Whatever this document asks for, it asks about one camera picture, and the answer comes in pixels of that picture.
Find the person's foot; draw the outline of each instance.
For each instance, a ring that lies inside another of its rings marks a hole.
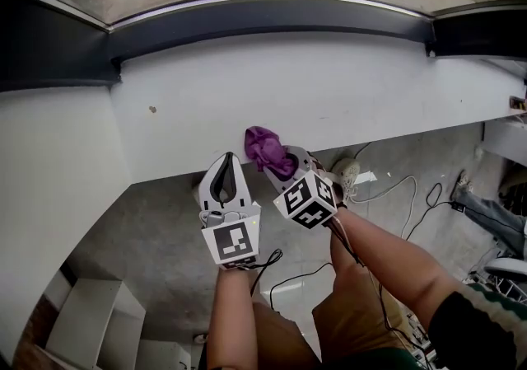
[[[459,175],[458,179],[455,182],[454,189],[452,190],[452,193],[450,194],[450,200],[455,201],[457,197],[457,193],[459,190],[466,190],[469,193],[472,193],[473,187],[470,183],[469,176],[465,170],[462,170]]]
[[[333,165],[331,172],[338,177],[338,183],[343,190],[343,202],[347,203],[352,197],[353,185],[361,172],[358,161],[345,157]]]

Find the person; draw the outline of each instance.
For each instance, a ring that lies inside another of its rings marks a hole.
[[[494,200],[482,199],[473,194],[472,184],[465,171],[459,174],[450,199],[464,206],[467,218],[503,242],[515,257],[525,260],[526,217],[509,212]]]
[[[394,298],[415,313],[438,358],[450,370],[527,368],[526,307],[462,284],[422,248],[361,218],[342,203],[332,219],[338,227],[342,225],[363,265],[332,234],[333,291],[312,312],[322,363],[293,321],[253,300],[250,273],[231,269],[219,270],[217,276],[208,368],[420,368],[400,333],[386,327],[388,322],[405,332]]]

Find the gray floor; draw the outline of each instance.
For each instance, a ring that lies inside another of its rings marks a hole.
[[[448,199],[455,178],[470,171],[474,193],[494,198],[503,160],[477,154],[481,124],[442,129],[372,143],[359,156],[370,180],[357,185],[355,199],[369,198],[407,175],[418,181],[407,232],[426,209],[425,196],[436,182]],[[334,158],[360,146],[317,152],[330,166]],[[317,269],[329,260],[329,231],[312,232],[285,221],[274,208],[273,187],[255,166],[244,167],[251,194],[263,207],[261,261],[281,248],[282,260],[262,277],[261,289]],[[199,231],[198,205],[190,194],[200,175],[186,175],[132,185],[86,234],[68,259],[79,277],[122,279],[147,310],[142,337],[189,341],[207,330],[217,273]],[[409,212],[413,183],[408,180],[382,199],[351,209],[399,234]],[[430,251],[462,279],[492,246],[492,238],[448,205],[431,211],[411,241]],[[273,292],[275,308],[295,320],[318,353],[310,310],[330,292],[334,273],[327,266],[316,275],[296,279]]]

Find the jeans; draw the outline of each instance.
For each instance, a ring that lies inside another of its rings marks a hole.
[[[524,229],[527,218],[514,215],[494,200],[479,198],[468,192],[466,186],[459,187],[452,197],[465,206],[464,214],[471,221],[503,242],[517,257],[524,259]]]

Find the human arm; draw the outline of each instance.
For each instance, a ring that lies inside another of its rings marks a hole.
[[[462,284],[421,247],[345,208],[339,208],[336,216],[364,265],[427,330],[437,308]]]
[[[207,366],[253,370],[257,362],[249,272],[220,269],[208,333]]]

